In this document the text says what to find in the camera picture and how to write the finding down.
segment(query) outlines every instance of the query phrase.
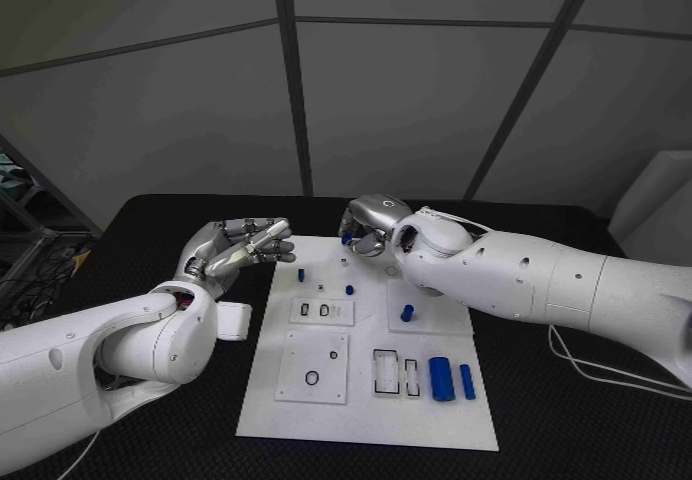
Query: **small blue part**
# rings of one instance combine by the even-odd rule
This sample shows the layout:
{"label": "small blue part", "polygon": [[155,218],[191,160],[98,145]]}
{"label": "small blue part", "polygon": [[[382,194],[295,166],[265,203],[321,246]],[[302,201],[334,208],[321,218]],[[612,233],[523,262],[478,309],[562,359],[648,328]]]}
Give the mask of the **small blue part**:
{"label": "small blue part", "polygon": [[468,365],[459,365],[461,383],[464,384],[464,395],[467,400],[475,400],[475,391],[472,390],[471,369]]}
{"label": "small blue part", "polygon": [[454,400],[454,384],[451,383],[449,359],[432,357],[428,360],[429,383],[432,385],[432,398],[438,402]]}
{"label": "small blue part", "polygon": [[409,322],[412,316],[413,316],[413,306],[406,305],[403,307],[403,312],[400,312],[400,320],[403,320],[403,322]]}

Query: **black tablecloth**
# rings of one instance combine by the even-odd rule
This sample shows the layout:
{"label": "black tablecloth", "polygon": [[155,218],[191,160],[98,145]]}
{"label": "black tablecloth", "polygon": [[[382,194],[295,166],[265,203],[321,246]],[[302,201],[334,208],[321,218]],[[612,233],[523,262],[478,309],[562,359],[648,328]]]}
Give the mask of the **black tablecloth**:
{"label": "black tablecloth", "polygon": [[[333,236],[346,203],[305,197],[134,198],[51,313],[139,295],[168,280],[180,249],[207,221],[284,216],[295,234]],[[412,208],[426,204],[497,230],[621,255],[599,220],[581,208],[452,201],[409,204]],[[69,479],[692,478],[692,404],[583,379],[552,355],[544,325],[475,311],[475,347],[500,452],[235,437],[272,272],[272,265],[245,269],[223,297],[253,307],[248,340],[217,342],[200,377],[100,432]],[[578,356],[670,379],[628,348],[562,330]],[[7,478],[54,479],[86,442]]]}

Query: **rubber ring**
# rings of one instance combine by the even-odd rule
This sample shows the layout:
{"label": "rubber ring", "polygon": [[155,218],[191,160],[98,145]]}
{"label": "rubber ring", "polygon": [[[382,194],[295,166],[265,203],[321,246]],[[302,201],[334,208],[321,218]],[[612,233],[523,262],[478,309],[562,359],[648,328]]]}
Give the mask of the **rubber ring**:
{"label": "rubber ring", "polygon": [[[309,376],[309,374],[314,373],[314,383],[309,383],[307,381],[307,377]],[[320,374],[314,371],[314,370],[309,370],[307,373],[305,373],[305,383],[312,386],[312,385],[317,385],[317,382],[320,381]]]}

